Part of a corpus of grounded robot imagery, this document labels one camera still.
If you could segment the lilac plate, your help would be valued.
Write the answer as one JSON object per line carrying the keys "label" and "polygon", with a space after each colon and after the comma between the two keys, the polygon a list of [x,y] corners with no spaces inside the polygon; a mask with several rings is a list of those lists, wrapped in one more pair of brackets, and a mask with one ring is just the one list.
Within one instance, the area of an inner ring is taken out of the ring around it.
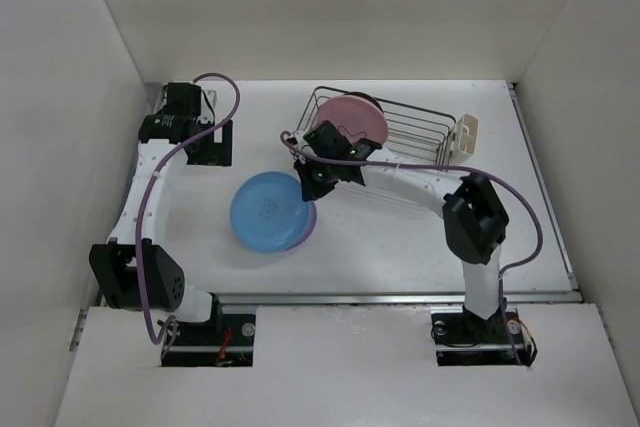
{"label": "lilac plate", "polygon": [[305,242],[314,231],[317,217],[313,202],[303,202],[283,210],[278,215],[280,249],[290,250]]}

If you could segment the blue plate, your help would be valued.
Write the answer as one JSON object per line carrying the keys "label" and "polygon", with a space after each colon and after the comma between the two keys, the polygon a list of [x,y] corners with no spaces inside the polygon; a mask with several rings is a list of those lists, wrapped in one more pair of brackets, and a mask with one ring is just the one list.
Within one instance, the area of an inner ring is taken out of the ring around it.
{"label": "blue plate", "polygon": [[284,172],[263,172],[249,178],[235,193],[230,223],[236,238],[249,250],[284,252],[279,247],[278,215],[299,205],[300,182]]}

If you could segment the grey wire dish rack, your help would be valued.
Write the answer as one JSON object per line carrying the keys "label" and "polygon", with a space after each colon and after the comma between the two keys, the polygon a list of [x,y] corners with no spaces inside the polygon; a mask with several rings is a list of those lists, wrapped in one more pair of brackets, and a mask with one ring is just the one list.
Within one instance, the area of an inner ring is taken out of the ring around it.
{"label": "grey wire dish rack", "polygon": [[450,114],[370,96],[368,93],[318,86],[313,91],[296,130],[310,128],[318,118],[319,108],[330,99],[354,94],[376,104],[384,114],[389,136],[386,146],[392,152],[418,163],[445,166],[451,161],[450,136],[457,120]]}

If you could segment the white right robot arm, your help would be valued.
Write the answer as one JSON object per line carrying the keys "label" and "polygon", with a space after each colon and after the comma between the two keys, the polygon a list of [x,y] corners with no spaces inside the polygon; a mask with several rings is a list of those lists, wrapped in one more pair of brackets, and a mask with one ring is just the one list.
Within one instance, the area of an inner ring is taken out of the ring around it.
{"label": "white right robot arm", "polygon": [[500,326],[501,244],[509,223],[489,178],[456,177],[434,165],[421,168],[366,137],[350,142],[330,122],[284,133],[305,201],[316,201],[340,182],[378,189],[428,209],[443,222],[446,245],[461,261],[465,283],[463,328],[477,341]]}

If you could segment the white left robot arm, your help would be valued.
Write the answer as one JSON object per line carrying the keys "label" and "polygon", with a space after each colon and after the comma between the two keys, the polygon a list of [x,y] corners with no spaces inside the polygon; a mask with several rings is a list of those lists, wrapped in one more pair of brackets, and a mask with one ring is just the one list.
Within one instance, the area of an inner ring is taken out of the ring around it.
{"label": "white left robot arm", "polygon": [[215,118],[215,100],[215,92],[197,81],[162,88],[159,110],[139,129],[135,172],[122,212],[107,241],[89,253],[109,307],[145,317],[165,312],[169,326],[189,323],[191,334],[205,344],[223,334],[217,299],[187,283],[163,243],[184,167],[232,164],[233,122]]}

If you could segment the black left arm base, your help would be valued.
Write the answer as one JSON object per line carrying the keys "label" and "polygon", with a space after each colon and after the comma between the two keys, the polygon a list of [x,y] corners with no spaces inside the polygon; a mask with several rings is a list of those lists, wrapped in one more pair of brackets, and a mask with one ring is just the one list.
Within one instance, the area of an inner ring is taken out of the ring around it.
{"label": "black left arm base", "polygon": [[162,367],[245,368],[253,366],[257,309],[213,302],[207,322],[178,322],[178,334],[168,332]]}

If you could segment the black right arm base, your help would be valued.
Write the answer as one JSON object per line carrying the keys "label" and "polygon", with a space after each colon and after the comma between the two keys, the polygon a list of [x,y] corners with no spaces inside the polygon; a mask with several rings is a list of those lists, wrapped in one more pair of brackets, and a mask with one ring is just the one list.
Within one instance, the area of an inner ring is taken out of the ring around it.
{"label": "black right arm base", "polygon": [[538,348],[530,330],[508,308],[505,319],[496,312],[488,320],[461,311],[433,311],[431,337],[440,367],[531,367]]}

